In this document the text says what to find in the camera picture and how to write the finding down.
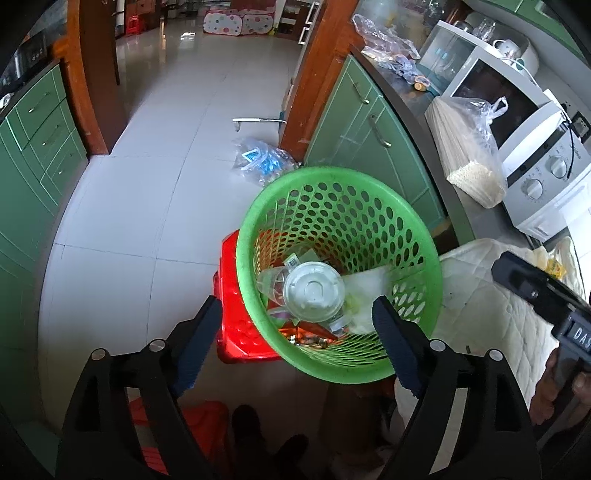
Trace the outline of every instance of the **white appliance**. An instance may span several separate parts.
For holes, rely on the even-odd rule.
[[[573,169],[567,178],[571,161]],[[513,225],[541,242],[591,207],[591,157],[575,134],[571,140],[566,123],[507,182],[503,203]]]
[[[508,112],[491,125],[507,176],[564,121],[560,106],[539,86],[479,47],[472,51],[442,96],[482,98],[491,104],[499,97],[507,98]]]
[[[501,52],[479,38],[439,22],[421,49],[418,68],[443,97],[480,98],[494,104],[506,97],[509,110],[495,119],[492,133],[506,176],[513,173],[563,121],[560,106],[531,79],[501,60]]]

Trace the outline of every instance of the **white tile floor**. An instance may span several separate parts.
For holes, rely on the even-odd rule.
[[[192,40],[180,40],[195,31]],[[141,349],[193,317],[212,291],[222,239],[260,191],[231,172],[233,142],[277,143],[277,116],[300,48],[273,37],[204,35],[195,21],[118,41],[121,88],[132,112],[112,155],[93,157],[47,267],[40,374],[49,422],[60,428],[90,352]],[[211,351],[183,404],[253,404],[269,445],[314,437],[326,386],[284,362],[224,365]],[[313,442],[311,458],[319,458]]]

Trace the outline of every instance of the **yellow package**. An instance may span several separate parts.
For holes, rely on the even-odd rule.
[[[548,260],[544,271],[554,277],[556,280],[562,280],[566,274],[566,268],[564,268],[560,262],[554,258],[550,258]]]

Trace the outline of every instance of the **oven knob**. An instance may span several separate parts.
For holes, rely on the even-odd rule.
[[[537,200],[542,196],[544,187],[542,182],[536,179],[527,180],[524,184],[525,194],[532,200]]]
[[[568,171],[566,162],[562,157],[550,158],[550,171],[557,179],[563,179]]]

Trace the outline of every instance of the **drawer handle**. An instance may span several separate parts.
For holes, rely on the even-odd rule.
[[[361,95],[361,92],[359,91],[359,84],[357,82],[353,83],[353,88],[355,89],[355,92],[357,93],[359,100],[361,100],[361,103],[364,103],[367,105],[369,103],[369,100],[367,100],[367,98],[365,98],[363,95]]]
[[[389,141],[384,140],[384,138],[382,137],[382,134],[380,133],[379,128],[378,128],[378,124],[376,123],[377,120],[378,120],[377,116],[375,116],[373,114],[370,115],[368,117],[369,126],[371,127],[371,130],[374,131],[374,134],[375,134],[376,138],[378,139],[378,142],[383,147],[390,148],[392,146],[392,144]]]
[[[53,129],[53,133],[49,136],[49,138],[47,140],[45,140],[41,146],[42,147],[46,147],[49,144],[52,144],[53,141],[56,139],[56,133],[57,131],[61,128],[60,124],[57,124],[56,127]]]
[[[304,23],[310,25],[310,18],[312,17],[313,10],[314,10],[314,4],[311,4],[310,9],[308,10],[308,16],[306,17],[306,21]]]
[[[33,113],[35,111],[35,108],[37,108],[41,104],[41,102],[45,99],[45,97],[48,96],[48,95],[50,95],[50,94],[51,94],[51,92],[45,92],[43,94],[43,96],[41,97],[41,99],[34,106],[32,106],[29,109],[29,113]]]
[[[310,31],[310,27],[304,27],[301,29],[300,39],[297,41],[298,45],[306,45],[306,41],[304,40],[304,35],[306,32]]]

